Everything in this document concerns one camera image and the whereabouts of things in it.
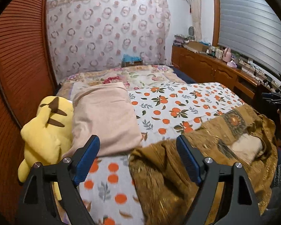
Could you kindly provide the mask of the patterned lace wall curtain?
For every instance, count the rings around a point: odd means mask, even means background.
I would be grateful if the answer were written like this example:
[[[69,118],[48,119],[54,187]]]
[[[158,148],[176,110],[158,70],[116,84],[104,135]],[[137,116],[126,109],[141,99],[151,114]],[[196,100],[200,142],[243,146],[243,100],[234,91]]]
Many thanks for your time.
[[[46,5],[56,80],[121,66],[124,57],[166,64],[167,0],[54,0]]]

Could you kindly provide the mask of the yellow plush toy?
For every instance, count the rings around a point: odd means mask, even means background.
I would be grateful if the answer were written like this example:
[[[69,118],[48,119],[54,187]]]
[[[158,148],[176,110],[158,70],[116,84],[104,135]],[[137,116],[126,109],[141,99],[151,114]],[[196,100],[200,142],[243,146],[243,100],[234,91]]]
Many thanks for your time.
[[[20,131],[25,142],[24,160],[18,168],[18,179],[24,183],[36,162],[44,166],[57,164],[72,147],[73,104],[70,100],[45,97],[36,116]]]

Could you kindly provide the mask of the cardboard box on cabinet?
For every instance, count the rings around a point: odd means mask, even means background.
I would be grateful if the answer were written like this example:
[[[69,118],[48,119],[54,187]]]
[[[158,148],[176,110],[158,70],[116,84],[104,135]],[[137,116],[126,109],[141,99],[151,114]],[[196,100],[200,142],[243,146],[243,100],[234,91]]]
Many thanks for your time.
[[[206,52],[209,49],[208,45],[202,44],[196,41],[190,41],[184,45],[184,48],[193,51],[195,53]]]

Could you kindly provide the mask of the orange print bed sheet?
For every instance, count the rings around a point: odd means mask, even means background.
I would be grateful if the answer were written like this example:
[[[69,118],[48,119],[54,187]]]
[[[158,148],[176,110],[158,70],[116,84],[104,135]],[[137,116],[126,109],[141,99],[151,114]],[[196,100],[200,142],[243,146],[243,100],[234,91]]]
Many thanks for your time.
[[[196,130],[244,102],[220,83],[161,83],[129,91],[142,146]],[[144,224],[145,218],[129,172],[129,153],[98,157],[79,186],[96,224]]]

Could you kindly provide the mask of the floral quilt blanket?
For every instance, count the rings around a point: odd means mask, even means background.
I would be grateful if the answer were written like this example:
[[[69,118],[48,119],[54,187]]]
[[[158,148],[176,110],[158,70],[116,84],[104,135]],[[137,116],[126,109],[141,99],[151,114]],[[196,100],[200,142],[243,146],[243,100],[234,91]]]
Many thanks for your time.
[[[57,96],[72,100],[79,91],[85,88],[116,82],[122,82],[128,91],[150,88],[164,82],[185,83],[172,68],[161,64],[117,67],[71,75],[61,82]]]

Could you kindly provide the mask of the wooden louvered wardrobe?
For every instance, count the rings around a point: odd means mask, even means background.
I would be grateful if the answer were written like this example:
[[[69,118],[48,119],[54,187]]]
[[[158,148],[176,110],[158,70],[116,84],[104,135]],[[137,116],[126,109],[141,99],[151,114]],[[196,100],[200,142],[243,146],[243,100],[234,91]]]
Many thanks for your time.
[[[20,130],[56,89],[45,13],[46,0],[11,0],[0,14],[0,224],[13,224],[18,207]]]

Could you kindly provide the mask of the wooden sideboard cabinet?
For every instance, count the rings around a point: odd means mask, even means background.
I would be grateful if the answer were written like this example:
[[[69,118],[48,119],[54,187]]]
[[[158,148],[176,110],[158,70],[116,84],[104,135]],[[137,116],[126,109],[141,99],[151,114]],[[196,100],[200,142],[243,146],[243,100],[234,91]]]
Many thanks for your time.
[[[228,67],[222,60],[173,46],[171,62],[197,83],[221,83],[246,102],[255,97],[258,82],[246,72]]]

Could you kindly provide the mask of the gold brocade garment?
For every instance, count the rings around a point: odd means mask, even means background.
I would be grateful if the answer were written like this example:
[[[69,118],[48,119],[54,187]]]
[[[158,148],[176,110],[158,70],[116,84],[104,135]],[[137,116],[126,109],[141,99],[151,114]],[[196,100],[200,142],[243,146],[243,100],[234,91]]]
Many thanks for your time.
[[[240,163],[264,213],[277,168],[274,121],[248,104],[204,122],[198,129],[135,149],[129,171],[145,224],[182,224],[207,175]]]

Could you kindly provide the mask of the grey window blind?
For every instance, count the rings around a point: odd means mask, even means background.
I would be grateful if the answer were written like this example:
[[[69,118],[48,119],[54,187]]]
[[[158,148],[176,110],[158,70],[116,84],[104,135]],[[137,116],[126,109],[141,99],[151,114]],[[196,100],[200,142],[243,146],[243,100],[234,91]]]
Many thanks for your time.
[[[219,0],[219,45],[281,73],[281,21],[265,0]]]

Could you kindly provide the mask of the pink folded pillow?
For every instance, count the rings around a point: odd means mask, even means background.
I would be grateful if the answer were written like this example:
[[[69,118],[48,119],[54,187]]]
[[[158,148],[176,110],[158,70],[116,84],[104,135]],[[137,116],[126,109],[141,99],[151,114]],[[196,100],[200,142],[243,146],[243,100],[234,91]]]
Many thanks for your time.
[[[141,147],[142,134],[122,82],[95,85],[73,99],[72,147],[63,156],[73,156],[92,135],[100,140],[98,156],[116,155]]]

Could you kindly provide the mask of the blue topped box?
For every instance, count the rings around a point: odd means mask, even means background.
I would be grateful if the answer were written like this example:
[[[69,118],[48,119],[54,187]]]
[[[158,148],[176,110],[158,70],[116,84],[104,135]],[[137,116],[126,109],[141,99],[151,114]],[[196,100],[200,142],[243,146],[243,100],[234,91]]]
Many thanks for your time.
[[[143,60],[138,56],[123,55],[121,67],[141,66]]]

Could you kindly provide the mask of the navy blue bed cover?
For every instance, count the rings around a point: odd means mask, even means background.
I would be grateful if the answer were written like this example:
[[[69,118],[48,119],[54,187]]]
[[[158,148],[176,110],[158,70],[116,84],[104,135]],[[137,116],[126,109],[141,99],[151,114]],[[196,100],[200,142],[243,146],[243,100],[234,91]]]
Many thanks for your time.
[[[180,71],[179,69],[177,69],[174,66],[170,66],[171,69],[173,69],[174,73],[183,81],[185,81],[187,84],[194,84],[196,83],[195,80],[193,80],[191,77],[189,77],[188,75],[186,75],[184,72]]]

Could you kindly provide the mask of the pink bottle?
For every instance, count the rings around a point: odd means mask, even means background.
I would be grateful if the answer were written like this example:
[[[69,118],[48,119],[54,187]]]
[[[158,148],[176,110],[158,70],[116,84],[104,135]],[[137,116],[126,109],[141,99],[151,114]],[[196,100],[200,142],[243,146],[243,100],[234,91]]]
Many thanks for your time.
[[[231,49],[229,47],[226,47],[223,52],[222,60],[224,62],[230,62],[231,61]]]

